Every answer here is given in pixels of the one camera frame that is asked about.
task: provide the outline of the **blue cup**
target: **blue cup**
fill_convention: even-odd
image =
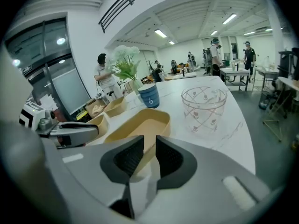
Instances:
[[[160,98],[156,84],[145,84],[138,89],[141,99],[148,108],[157,108]]]

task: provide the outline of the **person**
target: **person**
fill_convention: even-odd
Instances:
[[[220,68],[223,66],[222,57],[219,51],[219,40],[214,38],[210,48],[212,56],[212,75],[220,77]]]
[[[106,95],[107,93],[114,91],[114,95],[116,98],[122,97],[122,92],[117,84],[116,80],[112,76],[112,74],[115,74],[115,71],[109,72],[105,70],[105,58],[106,54],[102,53],[98,56],[98,65],[95,68],[94,71],[94,78],[97,81],[98,85],[102,88],[104,91],[104,94]],[[112,96],[107,96],[108,100],[111,102],[114,97]]]
[[[171,61],[171,68],[172,68],[172,72],[173,72],[174,74],[176,74],[176,73],[177,73],[177,63],[176,63],[175,60],[172,60],[172,61]]]
[[[254,67],[254,62],[256,61],[256,53],[254,49],[251,48],[250,42],[245,42],[246,49],[245,49],[245,56],[244,56],[244,63],[245,63],[245,69],[250,70],[250,75],[249,75],[249,82],[251,83],[251,77],[253,74],[253,67]]]
[[[184,70],[184,73],[185,73],[185,74],[188,73],[188,70],[187,70],[187,68],[186,68],[185,66],[186,66],[185,64],[182,64],[182,68],[181,68],[180,74],[183,73],[183,70]]]
[[[157,68],[155,69],[156,73],[159,75],[161,81],[165,81],[161,64],[157,60],[155,61],[155,64],[157,65]]]
[[[196,65],[195,62],[195,57],[193,54],[191,54],[191,52],[189,51],[188,53],[188,63],[189,63],[189,67],[190,67],[190,71],[194,72],[194,66]]]

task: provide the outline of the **wooden tray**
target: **wooden tray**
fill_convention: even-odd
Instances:
[[[88,121],[87,123],[97,125],[99,128],[99,135],[93,140],[96,140],[96,139],[102,137],[108,131],[109,123],[103,114],[95,117],[94,119]]]
[[[113,117],[123,113],[127,108],[127,102],[124,97],[115,99],[104,109],[104,112],[109,116]]]
[[[138,173],[156,154],[156,135],[170,135],[170,116],[155,109],[144,109],[111,133],[104,143],[121,140],[127,137],[144,135],[143,158],[135,173]]]

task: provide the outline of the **black cap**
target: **black cap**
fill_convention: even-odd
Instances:
[[[215,44],[215,43],[219,43],[218,38],[214,38],[214,39],[212,40],[212,43],[213,43],[213,44]]]

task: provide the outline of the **black railing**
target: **black railing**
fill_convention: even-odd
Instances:
[[[117,0],[105,13],[102,19],[99,21],[103,32],[105,33],[106,28],[110,23],[129,5],[133,5],[135,0]]]

